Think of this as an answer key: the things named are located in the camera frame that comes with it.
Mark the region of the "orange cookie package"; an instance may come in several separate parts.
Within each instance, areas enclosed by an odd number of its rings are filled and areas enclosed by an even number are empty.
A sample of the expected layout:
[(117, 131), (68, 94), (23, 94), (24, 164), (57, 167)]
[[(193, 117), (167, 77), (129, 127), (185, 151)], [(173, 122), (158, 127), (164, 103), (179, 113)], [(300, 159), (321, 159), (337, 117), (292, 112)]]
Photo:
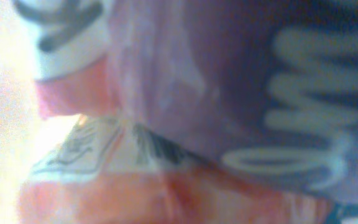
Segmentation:
[(21, 187), (24, 224), (358, 223), (358, 205), (237, 180), (140, 126), (81, 115)]

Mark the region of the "Kleenex tissue multipack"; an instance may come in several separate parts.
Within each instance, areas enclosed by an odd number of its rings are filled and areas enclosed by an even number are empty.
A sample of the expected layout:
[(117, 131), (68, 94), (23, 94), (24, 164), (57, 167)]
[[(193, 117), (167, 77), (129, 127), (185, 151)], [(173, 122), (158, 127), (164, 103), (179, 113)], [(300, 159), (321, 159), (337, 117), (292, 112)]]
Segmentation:
[(358, 0), (19, 0), (43, 117), (121, 113), (246, 180), (358, 202)]

